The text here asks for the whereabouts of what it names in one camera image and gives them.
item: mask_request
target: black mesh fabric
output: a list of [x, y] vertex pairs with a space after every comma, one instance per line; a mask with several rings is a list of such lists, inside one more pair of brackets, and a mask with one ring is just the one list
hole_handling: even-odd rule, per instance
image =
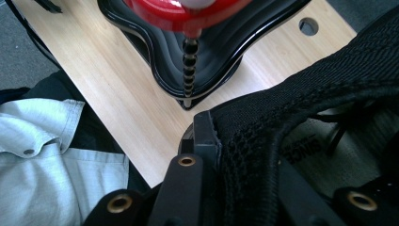
[[211, 109], [223, 144], [226, 225], [273, 225], [282, 139], [310, 115], [399, 94], [399, 8], [281, 84]]

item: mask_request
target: brass grommet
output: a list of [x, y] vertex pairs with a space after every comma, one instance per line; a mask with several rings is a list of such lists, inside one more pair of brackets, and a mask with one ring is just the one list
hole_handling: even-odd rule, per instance
[[357, 208], [362, 210], [374, 211], [378, 207], [378, 205], [372, 198], [356, 191], [349, 192], [347, 195], [347, 199]]
[[114, 197], [106, 206], [107, 210], [113, 214], [119, 214], [127, 210], [133, 203], [132, 198], [127, 194], [119, 194]]
[[179, 165], [183, 167], [191, 167], [196, 164], [196, 159], [193, 157], [182, 157], [179, 159]]

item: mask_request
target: wood grain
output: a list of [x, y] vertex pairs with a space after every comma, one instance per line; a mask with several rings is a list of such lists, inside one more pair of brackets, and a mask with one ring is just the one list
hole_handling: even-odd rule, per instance
[[[356, 35], [325, 0], [313, 0], [251, 46], [227, 84], [184, 111], [156, 85], [148, 65], [104, 18], [96, 0], [53, 2], [62, 7], [62, 14], [49, 13], [34, 1], [14, 0], [150, 186], [162, 182], [195, 114], [275, 86]], [[319, 24], [315, 36], [305, 36], [298, 28], [306, 17]]]

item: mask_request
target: dark floor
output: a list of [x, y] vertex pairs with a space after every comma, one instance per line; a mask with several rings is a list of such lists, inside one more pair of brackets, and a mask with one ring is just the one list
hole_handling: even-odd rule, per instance
[[[360, 31], [373, 19], [399, 5], [399, 0], [328, 2], [356, 31]], [[32, 87], [57, 70], [57, 67], [33, 45], [4, 0], [0, 0], [0, 43], [0, 89]]]

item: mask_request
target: red object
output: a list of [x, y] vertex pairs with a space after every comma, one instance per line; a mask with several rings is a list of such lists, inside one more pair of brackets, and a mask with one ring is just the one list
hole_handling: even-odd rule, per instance
[[251, 0], [216, 0], [202, 9], [185, 8], [179, 0], [124, 0], [144, 21], [164, 30], [184, 32], [195, 39], [202, 28], [222, 22]]

